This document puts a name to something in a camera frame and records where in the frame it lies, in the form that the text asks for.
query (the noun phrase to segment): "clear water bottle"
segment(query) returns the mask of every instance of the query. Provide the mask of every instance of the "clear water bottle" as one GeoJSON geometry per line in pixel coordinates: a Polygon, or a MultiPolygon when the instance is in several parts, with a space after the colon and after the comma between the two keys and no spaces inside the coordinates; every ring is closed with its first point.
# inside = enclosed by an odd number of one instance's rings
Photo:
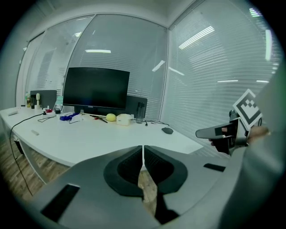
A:
{"type": "Polygon", "coordinates": [[[136,113],[136,123],[142,123],[144,118],[145,112],[145,104],[143,102],[139,102],[137,106],[137,113],[136,113]]]}

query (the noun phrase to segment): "white desk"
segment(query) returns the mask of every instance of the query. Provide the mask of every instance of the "white desk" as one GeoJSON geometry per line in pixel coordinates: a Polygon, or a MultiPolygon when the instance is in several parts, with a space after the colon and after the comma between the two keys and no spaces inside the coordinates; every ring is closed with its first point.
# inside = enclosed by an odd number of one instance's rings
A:
{"type": "MultiPolygon", "coordinates": [[[[0,111],[2,124],[10,130],[20,121],[35,115],[35,110],[19,107],[18,114],[8,116],[15,108],[0,111]]],[[[107,154],[119,149],[137,145],[153,145],[165,149],[191,153],[202,146],[186,136],[174,131],[168,135],[161,129],[165,125],[133,122],[130,126],[116,125],[116,122],[105,123],[94,120],[89,115],[83,115],[83,121],[69,124],[60,121],[59,117],[48,119],[41,123],[41,116],[26,120],[13,128],[13,133],[19,138],[21,147],[29,163],[41,178],[47,183],[47,178],[41,172],[30,148],[56,162],[73,166],[86,159],[107,154]]],[[[9,131],[5,131],[8,140],[9,131]]]]}

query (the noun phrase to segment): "computer monitor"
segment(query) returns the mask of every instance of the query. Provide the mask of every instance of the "computer monitor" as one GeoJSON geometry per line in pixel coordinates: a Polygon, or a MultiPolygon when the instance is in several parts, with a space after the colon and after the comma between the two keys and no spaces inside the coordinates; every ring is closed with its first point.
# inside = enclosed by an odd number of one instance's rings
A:
{"type": "Polygon", "coordinates": [[[107,68],[69,68],[63,105],[125,109],[129,74],[107,68]]]}

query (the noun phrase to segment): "small bottle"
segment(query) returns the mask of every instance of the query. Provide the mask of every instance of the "small bottle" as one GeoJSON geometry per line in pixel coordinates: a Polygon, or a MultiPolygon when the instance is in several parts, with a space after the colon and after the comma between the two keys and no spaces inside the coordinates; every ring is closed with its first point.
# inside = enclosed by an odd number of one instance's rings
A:
{"type": "Polygon", "coordinates": [[[31,97],[30,97],[30,94],[27,94],[27,107],[31,107],[31,97]]]}
{"type": "Polygon", "coordinates": [[[139,102],[137,106],[136,123],[141,124],[143,122],[144,112],[145,112],[145,104],[139,102]]]}

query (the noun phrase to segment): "wooden floor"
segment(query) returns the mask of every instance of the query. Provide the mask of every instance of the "wooden floor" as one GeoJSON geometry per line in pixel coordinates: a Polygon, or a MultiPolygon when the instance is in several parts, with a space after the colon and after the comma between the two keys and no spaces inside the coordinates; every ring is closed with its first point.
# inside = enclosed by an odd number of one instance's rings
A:
{"type": "MultiPolygon", "coordinates": [[[[25,156],[20,154],[15,143],[12,143],[12,147],[20,169],[28,183],[29,189],[34,195],[45,184],[35,174],[25,156]]],[[[69,168],[65,165],[48,159],[47,157],[44,157],[36,151],[33,151],[32,155],[38,166],[42,169],[43,173],[50,181],[57,178],[69,168]]],[[[0,145],[0,171],[4,180],[7,182],[10,191],[14,195],[22,198],[25,201],[29,201],[32,198],[6,142],[3,142],[0,145]]],[[[146,210],[154,215],[157,202],[157,186],[146,170],[141,171],[139,175],[138,187],[143,189],[143,204],[146,210]]]]}

